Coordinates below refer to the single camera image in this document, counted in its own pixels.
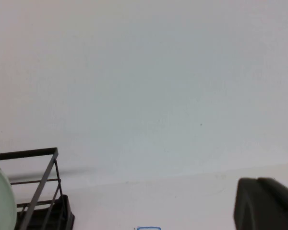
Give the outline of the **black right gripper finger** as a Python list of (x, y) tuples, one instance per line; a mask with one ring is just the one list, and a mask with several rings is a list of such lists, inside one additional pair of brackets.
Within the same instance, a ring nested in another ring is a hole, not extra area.
[(273, 178), (240, 178), (233, 219), (237, 230), (288, 230), (288, 188)]

